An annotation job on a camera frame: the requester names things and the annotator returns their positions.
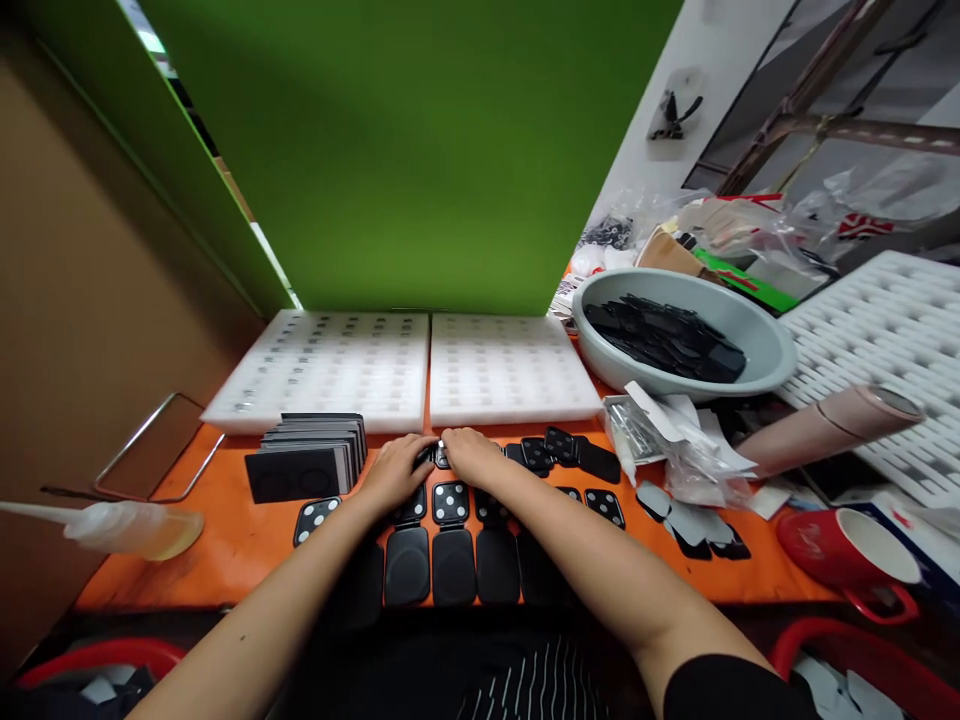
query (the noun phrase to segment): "hand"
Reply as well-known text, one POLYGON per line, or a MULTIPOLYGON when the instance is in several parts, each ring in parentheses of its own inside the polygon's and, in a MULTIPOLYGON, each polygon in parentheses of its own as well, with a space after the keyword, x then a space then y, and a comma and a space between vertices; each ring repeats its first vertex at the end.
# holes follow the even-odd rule
POLYGON ((468 485, 490 492, 491 480, 496 480, 507 467, 507 460, 496 443, 487 440, 473 428, 447 429, 441 436, 447 450, 447 459, 457 477, 468 485))
POLYGON ((437 440, 438 438, 432 435, 411 433, 385 443, 360 484, 357 496, 371 499, 380 515, 386 515, 395 509, 410 497, 433 471, 432 462, 425 462, 414 470, 413 461, 421 451, 437 440))

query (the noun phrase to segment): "black sleeve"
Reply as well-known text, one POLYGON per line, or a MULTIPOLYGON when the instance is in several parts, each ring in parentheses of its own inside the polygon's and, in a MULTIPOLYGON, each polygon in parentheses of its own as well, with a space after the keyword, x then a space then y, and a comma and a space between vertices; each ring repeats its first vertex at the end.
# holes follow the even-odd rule
POLYGON ((813 707, 777 675, 742 658, 701 655, 673 674, 664 720, 818 720, 813 707))

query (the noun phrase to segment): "yellow liquid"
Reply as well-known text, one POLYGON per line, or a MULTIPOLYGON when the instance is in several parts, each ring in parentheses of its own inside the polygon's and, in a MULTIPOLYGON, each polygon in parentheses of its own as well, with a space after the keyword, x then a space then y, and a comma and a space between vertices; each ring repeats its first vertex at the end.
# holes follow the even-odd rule
POLYGON ((153 537, 133 552, 147 560, 169 560, 193 545, 201 532, 203 515, 170 510, 169 517, 153 537))

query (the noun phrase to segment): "person's left hand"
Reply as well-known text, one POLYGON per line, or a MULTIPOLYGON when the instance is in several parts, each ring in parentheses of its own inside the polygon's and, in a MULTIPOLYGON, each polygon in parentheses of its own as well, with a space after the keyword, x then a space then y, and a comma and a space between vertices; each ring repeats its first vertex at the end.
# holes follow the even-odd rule
POLYGON ((372 499, 382 515, 396 508, 433 471, 432 462, 425 462, 414 470, 413 461, 438 439, 432 435, 411 433, 385 443, 360 484, 357 496, 372 499))

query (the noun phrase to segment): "forearm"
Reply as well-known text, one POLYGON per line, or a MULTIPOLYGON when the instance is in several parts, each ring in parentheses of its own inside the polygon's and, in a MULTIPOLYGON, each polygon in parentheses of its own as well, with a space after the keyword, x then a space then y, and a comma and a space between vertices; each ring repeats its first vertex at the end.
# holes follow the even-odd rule
POLYGON ((524 468, 498 466, 488 489, 531 532, 584 605, 630 651, 658 714, 676 669, 721 653, 769 667, 712 603, 659 557, 524 468))
POLYGON ((378 516, 363 493, 345 500, 190 651, 131 717, 263 717, 337 578, 378 516))

